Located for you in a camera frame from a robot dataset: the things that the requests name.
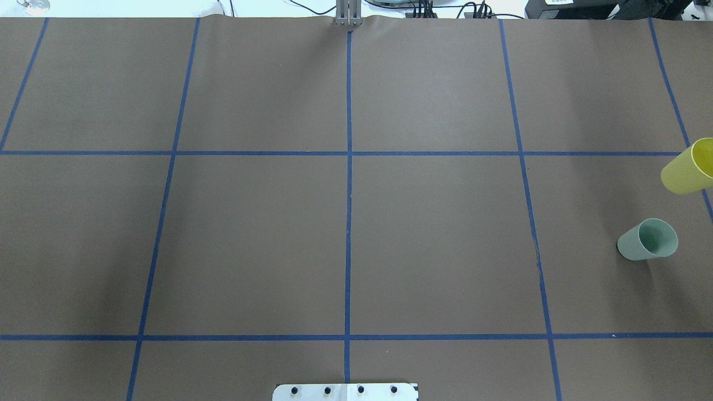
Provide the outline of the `yellow plastic cup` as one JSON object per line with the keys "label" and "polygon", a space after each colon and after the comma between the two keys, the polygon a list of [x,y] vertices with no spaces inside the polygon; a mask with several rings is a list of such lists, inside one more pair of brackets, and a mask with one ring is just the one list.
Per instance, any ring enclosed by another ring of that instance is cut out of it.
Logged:
{"label": "yellow plastic cup", "polygon": [[674,194],[690,194],[712,186],[712,138],[696,140],[662,168],[662,184]]}

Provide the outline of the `light green plastic cup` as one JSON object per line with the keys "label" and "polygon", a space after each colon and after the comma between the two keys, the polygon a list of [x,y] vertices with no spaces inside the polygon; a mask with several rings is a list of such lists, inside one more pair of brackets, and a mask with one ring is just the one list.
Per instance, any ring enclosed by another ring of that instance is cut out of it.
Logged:
{"label": "light green plastic cup", "polygon": [[669,257],[679,247],[678,235],[669,223],[649,218],[617,239],[617,251],[629,261]]}

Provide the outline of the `brown paper table cover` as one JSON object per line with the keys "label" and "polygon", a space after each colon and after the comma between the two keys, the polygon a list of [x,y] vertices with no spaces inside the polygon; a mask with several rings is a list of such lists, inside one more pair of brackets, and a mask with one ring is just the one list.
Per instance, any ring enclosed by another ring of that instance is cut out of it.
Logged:
{"label": "brown paper table cover", "polygon": [[710,400],[710,136],[710,21],[3,18],[2,399]]}

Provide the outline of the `aluminium frame post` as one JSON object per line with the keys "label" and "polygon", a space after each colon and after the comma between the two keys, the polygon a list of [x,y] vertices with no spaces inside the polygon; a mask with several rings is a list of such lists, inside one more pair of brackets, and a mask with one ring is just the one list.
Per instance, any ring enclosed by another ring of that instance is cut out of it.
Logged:
{"label": "aluminium frame post", "polygon": [[363,22],[362,1],[337,0],[335,2],[335,23],[337,26],[360,26]]}

